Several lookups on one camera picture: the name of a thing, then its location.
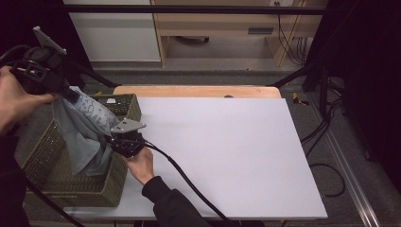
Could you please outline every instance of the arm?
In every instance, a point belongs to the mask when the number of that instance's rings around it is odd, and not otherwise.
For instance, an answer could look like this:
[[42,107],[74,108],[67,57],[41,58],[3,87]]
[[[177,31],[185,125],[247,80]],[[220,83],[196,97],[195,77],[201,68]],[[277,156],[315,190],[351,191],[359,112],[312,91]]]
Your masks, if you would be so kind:
[[186,196],[177,189],[171,190],[161,177],[154,176],[150,149],[144,148],[132,159],[125,160],[133,177],[144,186],[142,195],[154,203],[153,212],[160,226],[210,226]]
[[18,137],[7,132],[34,109],[54,97],[27,94],[9,67],[0,69],[0,226],[29,226],[23,201],[26,175],[14,158]]

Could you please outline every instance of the towel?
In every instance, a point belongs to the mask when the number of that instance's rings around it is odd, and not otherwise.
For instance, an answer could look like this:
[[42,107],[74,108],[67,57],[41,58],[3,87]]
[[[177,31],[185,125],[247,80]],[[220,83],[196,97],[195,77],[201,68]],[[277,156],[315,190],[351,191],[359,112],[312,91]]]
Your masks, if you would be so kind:
[[105,135],[119,123],[118,118],[105,106],[84,94],[79,87],[70,89],[79,93],[72,104],[62,96],[52,103],[53,120],[65,140],[71,159],[72,174],[87,176],[106,173],[112,148]]

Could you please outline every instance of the white tabletop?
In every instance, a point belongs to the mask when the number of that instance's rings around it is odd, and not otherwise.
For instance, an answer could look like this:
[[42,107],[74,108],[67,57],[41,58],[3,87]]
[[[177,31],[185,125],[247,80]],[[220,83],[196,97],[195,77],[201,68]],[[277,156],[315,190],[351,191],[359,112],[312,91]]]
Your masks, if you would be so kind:
[[[282,98],[140,97],[140,130],[232,219],[327,218]],[[216,215],[154,151],[155,174],[178,188],[203,217]],[[71,207],[77,218],[154,219],[153,204],[130,173],[117,207]]]

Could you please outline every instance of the wicker basket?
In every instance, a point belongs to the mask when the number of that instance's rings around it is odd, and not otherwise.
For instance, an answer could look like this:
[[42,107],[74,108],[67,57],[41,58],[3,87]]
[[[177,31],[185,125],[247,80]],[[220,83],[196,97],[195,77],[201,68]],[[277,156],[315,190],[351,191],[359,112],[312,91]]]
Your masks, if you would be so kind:
[[[141,110],[136,95],[92,96],[118,118],[139,121]],[[114,98],[115,103],[105,103]],[[55,122],[44,132],[39,143],[23,165],[26,176],[60,207],[116,207],[127,176],[127,166],[113,153],[108,171],[101,176],[72,175],[68,150]],[[26,192],[26,202],[42,205],[32,192]]]

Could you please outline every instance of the garment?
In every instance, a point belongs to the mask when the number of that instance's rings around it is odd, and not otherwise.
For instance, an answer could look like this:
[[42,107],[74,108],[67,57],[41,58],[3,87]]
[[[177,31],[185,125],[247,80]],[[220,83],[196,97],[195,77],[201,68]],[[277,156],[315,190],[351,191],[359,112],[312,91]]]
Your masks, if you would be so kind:
[[107,171],[112,148],[105,135],[119,123],[105,106],[84,94],[79,87],[70,89],[79,93],[76,103],[59,97],[52,102],[53,119],[68,149],[72,174],[102,175]]
[[[17,137],[0,137],[0,227],[29,226],[22,206],[26,175],[14,158],[17,143]],[[171,190],[161,177],[148,181],[142,194],[154,202],[153,212],[161,227],[210,226],[192,203],[177,189]]]

